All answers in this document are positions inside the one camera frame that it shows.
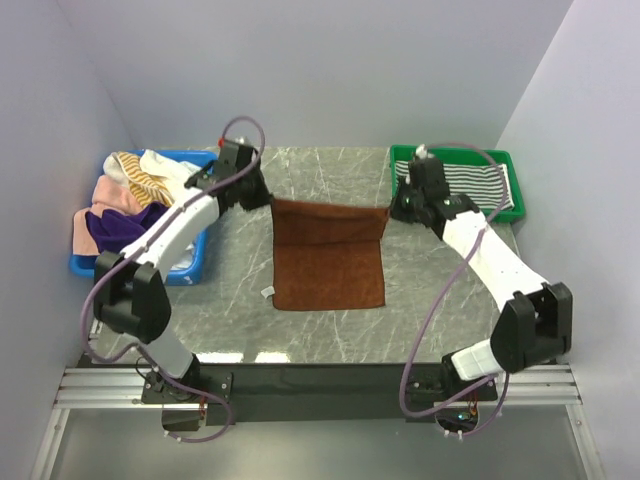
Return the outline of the green white striped towel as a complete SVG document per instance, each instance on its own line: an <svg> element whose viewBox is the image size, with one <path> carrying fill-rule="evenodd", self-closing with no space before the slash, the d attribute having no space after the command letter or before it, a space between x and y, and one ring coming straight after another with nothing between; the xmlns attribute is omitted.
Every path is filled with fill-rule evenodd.
<svg viewBox="0 0 640 480"><path fill-rule="evenodd" d="M503 211L512 210L515 207L511 185L509 183L508 167L505 164L497 164L507 184L507 197L503 205ZM395 163L394 189L400 177L406 177L409 173L408 162ZM503 185L500 175L492 165L469 165L443 163L446 181L452 194L466 194L481 209L491 212L499 206Z"/></svg>

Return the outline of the brown towel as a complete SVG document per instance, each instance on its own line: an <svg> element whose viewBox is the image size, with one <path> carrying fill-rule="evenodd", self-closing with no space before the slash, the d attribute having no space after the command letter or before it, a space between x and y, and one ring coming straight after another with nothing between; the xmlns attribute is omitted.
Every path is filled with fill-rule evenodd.
<svg viewBox="0 0 640 480"><path fill-rule="evenodd" d="M383 307L389 210L275 198L273 306L281 311Z"/></svg>

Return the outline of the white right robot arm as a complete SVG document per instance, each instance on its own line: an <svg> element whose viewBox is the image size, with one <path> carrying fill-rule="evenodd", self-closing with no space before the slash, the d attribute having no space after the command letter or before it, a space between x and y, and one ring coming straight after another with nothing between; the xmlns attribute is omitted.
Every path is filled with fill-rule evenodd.
<svg viewBox="0 0 640 480"><path fill-rule="evenodd" d="M443 393L462 399L480 377L517 373L566 354L572 347L573 295L529 268L495 233L466 194L451 192L442 162L429 154L408 163L398 179L391 216L420 223L456 251L500 311L490 337L445 357Z"/></svg>

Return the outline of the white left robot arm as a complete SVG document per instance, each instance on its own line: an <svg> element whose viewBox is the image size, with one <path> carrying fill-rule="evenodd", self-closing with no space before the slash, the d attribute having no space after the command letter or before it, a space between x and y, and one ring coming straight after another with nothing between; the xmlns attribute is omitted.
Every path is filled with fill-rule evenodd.
<svg viewBox="0 0 640 480"><path fill-rule="evenodd" d="M182 197L138 240L118 253L103 252L82 320L94 318L128 336L177 401L193 400L201 389L200 363L170 325L166 279L186 247L228 210L268 205L272 195L261 172L264 149L222 139L217 160L185 183Z"/></svg>

